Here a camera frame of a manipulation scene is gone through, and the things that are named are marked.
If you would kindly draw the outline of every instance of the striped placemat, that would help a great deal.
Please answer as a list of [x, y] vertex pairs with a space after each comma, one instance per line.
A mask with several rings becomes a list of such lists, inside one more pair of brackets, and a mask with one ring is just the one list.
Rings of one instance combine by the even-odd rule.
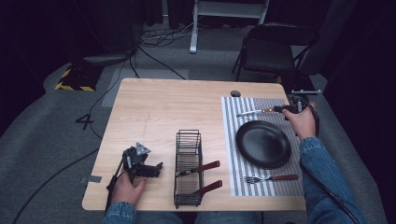
[[[231, 194], [233, 196], [303, 196], [302, 172], [299, 166], [299, 140], [285, 116], [280, 113], [265, 113], [254, 116], [237, 118], [242, 112], [284, 105], [282, 99], [259, 99], [244, 97], [222, 97], [222, 113], [224, 120], [225, 139], [228, 152], [230, 170]], [[291, 156], [289, 161], [274, 170], [262, 169], [247, 161], [239, 153], [235, 143], [235, 135], [242, 124], [250, 120], [265, 120], [279, 127], [289, 138]], [[292, 175], [300, 178], [297, 180], [262, 181], [258, 184], [247, 184], [243, 180], [245, 175]]]

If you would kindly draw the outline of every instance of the utensil holder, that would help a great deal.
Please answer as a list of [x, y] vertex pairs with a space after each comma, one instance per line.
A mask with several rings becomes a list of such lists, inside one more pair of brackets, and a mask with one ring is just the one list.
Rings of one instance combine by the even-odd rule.
[[174, 202], [180, 205], [201, 204], [203, 194], [194, 193], [203, 187], [204, 172], [177, 177], [179, 172], [202, 166], [201, 134], [198, 130], [179, 130], [176, 139]]

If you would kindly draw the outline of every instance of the person's left hand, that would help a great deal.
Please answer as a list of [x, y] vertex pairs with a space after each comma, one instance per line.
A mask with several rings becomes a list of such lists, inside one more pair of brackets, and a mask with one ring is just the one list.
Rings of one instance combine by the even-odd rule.
[[117, 180], [116, 186], [114, 187], [111, 203], [126, 202], [136, 205], [140, 195], [142, 195], [147, 181], [148, 179], [144, 177], [140, 180], [139, 184], [134, 187], [131, 184], [128, 174], [123, 173]]

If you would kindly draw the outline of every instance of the person's lap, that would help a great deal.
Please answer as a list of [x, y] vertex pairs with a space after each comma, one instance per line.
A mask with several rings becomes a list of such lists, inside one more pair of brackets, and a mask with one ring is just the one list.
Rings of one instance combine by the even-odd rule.
[[[195, 224], [260, 224], [260, 212], [198, 212]], [[136, 224], [183, 224], [175, 212], [139, 212]]]

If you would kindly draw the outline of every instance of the black plate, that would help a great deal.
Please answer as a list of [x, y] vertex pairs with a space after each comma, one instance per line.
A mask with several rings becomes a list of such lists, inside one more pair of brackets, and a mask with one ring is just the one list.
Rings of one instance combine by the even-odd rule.
[[290, 158], [289, 138], [273, 123], [252, 120], [244, 123], [236, 132], [236, 145], [251, 163], [264, 169], [275, 169]]

